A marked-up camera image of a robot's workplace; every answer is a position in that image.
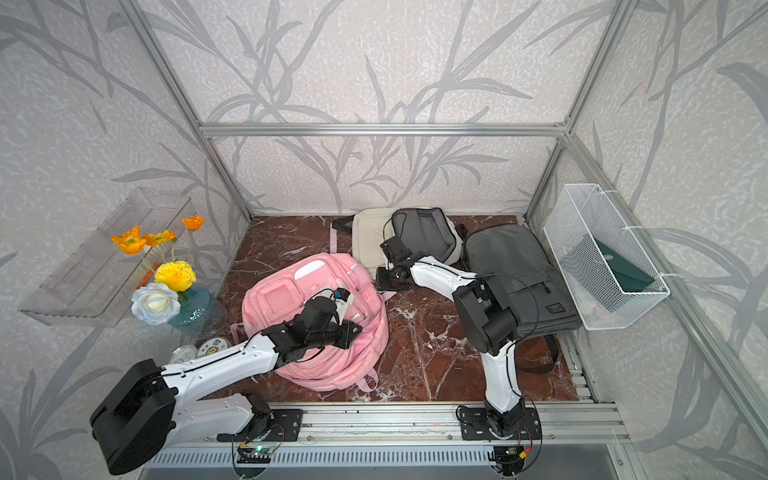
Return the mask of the pink backpack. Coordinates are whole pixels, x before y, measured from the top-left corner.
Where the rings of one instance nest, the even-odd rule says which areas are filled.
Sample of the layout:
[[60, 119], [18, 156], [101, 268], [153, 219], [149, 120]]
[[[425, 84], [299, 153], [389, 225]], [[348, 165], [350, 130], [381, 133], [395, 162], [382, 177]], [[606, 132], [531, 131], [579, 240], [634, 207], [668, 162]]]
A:
[[259, 281], [245, 293], [242, 325], [247, 336], [272, 340], [277, 374], [299, 386], [370, 393], [379, 384], [385, 300], [349, 254], [316, 254]]

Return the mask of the grey fabric backpack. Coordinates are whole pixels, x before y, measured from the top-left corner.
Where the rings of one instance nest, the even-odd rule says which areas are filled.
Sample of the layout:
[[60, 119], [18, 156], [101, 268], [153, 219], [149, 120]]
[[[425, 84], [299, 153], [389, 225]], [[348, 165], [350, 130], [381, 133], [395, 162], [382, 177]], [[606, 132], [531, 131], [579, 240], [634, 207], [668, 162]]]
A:
[[522, 337], [542, 337], [550, 360], [525, 373], [550, 373], [560, 356], [555, 335], [582, 325], [575, 303], [561, 273], [551, 264], [537, 237], [517, 224], [487, 227], [469, 234], [463, 246], [469, 270], [493, 274], [516, 308], [517, 332]]

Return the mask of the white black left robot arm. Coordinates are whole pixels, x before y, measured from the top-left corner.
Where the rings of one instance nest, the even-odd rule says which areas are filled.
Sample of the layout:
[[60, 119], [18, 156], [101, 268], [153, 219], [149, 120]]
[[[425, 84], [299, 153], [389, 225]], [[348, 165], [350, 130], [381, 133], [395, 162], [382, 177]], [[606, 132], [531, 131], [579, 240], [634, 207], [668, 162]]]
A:
[[291, 320], [209, 357], [133, 365], [90, 418], [109, 473], [129, 473], [178, 443], [211, 436], [243, 442], [266, 435], [275, 420], [263, 401], [241, 394], [210, 399], [209, 394], [300, 362], [310, 350], [349, 349], [363, 330], [345, 317], [354, 300], [346, 289], [324, 289]]

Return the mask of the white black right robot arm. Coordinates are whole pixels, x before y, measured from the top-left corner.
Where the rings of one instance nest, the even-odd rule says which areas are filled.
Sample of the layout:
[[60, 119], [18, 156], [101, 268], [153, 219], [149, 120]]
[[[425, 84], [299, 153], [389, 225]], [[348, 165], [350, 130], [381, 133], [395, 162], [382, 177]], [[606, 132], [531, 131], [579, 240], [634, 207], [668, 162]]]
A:
[[468, 342], [481, 354], [489, 430], [498, 438], [512, 436], [526, 405], [514, 361], [518, 311], [501, 282], [491, 273], [462, 271], [430, 255], [414, 253], [397, 236], [383, 241], [380, 248], [386, 262], [376, 271], [379, 289], [421, 287], [454, 303]]

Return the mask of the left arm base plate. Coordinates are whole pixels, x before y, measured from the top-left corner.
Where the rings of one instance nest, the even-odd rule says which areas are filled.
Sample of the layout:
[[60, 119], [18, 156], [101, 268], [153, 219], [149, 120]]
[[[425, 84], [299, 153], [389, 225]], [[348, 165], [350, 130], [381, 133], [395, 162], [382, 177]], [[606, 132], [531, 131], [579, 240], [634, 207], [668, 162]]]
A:
[[236, 434], [222, 433], [217, 442], [296, 442], [301, 428], [302, 409], [273, 409], [269, 413], [257, 412]]

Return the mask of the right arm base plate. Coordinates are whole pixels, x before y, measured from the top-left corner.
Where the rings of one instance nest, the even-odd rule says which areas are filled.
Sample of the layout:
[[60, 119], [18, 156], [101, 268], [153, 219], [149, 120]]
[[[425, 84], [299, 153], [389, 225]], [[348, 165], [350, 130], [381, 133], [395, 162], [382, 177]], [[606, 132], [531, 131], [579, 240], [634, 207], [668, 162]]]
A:
[[508, 434], [495, 434], [487, 419], [484, 407], [470, 408], [460, 405], [455, 411], [461, 428], [461, 436], [465, 441], [538, 441], [542, 439], [541, 421], [538, 411], [530, 406], [523, 410], [521, 418]]

